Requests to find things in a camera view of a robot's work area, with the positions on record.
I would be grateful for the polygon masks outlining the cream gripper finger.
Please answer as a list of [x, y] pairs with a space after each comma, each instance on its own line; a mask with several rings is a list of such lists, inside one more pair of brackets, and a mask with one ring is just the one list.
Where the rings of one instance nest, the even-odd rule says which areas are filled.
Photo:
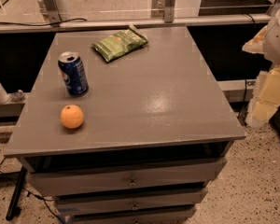
[[280, 107], [280, 65], [260, 71], [248, 104], [245, 123], [252, 128], [266, 124]]
[[267, 25], [261, 28], [258, 33], [246, 42], [243, 47], [242, 51], [252, 53], [252, 54], [263, 54], [264, 53], [264, 36], [267, 32]]

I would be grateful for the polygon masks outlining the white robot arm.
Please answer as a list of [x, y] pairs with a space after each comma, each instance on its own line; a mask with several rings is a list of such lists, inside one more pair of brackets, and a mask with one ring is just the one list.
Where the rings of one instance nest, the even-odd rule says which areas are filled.
[[272, 63], [268, 72], [260, 71], [248, 104], [245, 123], [253, 128], [266, 124], [280, 107], [280, 8], [242, 51], [262, 54]]

